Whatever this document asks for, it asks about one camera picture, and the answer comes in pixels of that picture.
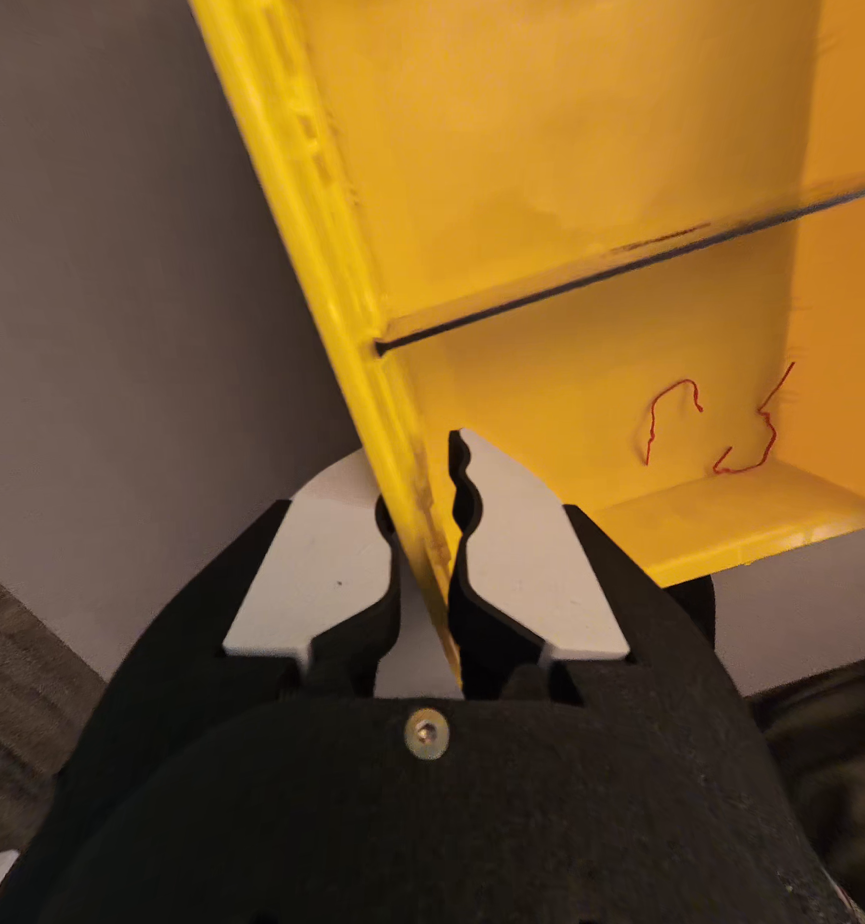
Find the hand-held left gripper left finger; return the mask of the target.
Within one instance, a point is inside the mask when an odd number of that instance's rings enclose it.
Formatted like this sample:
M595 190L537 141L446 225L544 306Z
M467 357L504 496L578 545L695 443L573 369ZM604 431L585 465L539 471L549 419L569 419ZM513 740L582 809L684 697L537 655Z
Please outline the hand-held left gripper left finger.
M319 636L381 603L398 579L381 500L363 449L298 490L226 633L224 652L313 659Z

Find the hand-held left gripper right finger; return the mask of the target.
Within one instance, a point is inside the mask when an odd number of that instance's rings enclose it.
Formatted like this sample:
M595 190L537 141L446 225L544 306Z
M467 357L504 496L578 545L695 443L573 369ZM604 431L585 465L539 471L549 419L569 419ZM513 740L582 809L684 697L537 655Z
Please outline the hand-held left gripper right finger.
M622 661L630 653L564 504L468 428L449 434L461 536L449 628L479 664Z

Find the yellow plastic bin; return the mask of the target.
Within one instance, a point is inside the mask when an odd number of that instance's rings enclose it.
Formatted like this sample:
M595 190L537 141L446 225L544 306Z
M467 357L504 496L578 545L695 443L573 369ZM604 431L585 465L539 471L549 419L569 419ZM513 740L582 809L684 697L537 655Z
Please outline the yellow plastic bin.
M189 5L464 688L452 431L662 586L865 528L865 2Z

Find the red thread scrap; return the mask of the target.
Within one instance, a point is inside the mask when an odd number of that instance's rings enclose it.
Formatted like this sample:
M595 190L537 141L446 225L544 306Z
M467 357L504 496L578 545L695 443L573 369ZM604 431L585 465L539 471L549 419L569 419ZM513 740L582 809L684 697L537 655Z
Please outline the red thread scrap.
M787 382L790 374L793 369L796 367L796 361L791 361L785 368L785 371L779 381L773 386L772 390L762 399L760 404L756 408L756 414L761 419L763 426L766 428L768 433L768 440L762 449L762 454L758 461L742 466L740 468L733 468L727 465L727 460L729 456L732 455L734 451L733 446L727 447L723 453L716 459L711 467L712 475L716 477L723 476L739 476L744 475L752 471L756 471L759 468L762 468L769 461L771 454L773 452L773 447L778 439L778 432L775 424L773 423L773 415L771 411L771 404L773 399L781 391L785 383Z
M647 409L648 425L643 456L643 464L646 468L648 468L650 465L653 447L657 441L658 405L663 399L669 397L669 395L679 391L680 389L689 390L692 407L697 413L702 414L705 412L705 409L700 400L700 388L697 382L691 378L682 378L659 391L650 400Z

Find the person's olive jacket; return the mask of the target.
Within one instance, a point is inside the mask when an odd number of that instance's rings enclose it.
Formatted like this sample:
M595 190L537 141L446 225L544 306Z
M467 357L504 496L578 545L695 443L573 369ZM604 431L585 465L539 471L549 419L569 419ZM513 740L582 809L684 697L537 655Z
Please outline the person's olive jacket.
M748 705L809 843L865 915L865 661Z

